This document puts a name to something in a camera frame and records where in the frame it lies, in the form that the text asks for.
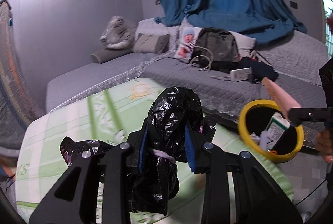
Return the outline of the person's right hand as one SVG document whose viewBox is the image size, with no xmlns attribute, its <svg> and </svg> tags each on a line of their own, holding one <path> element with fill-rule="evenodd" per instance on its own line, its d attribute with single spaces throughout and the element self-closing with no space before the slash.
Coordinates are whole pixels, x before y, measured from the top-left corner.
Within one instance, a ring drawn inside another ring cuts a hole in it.
<svg viewBox="0 0 333 224">
<path fill-rule="evenodd" d="M 326 163 L 332 164 L 332 133 L 329 129 L 325 128 L 322 132 L 317 134 L 317 143 L 315 149 L 318 150 Z"/>
</svg>

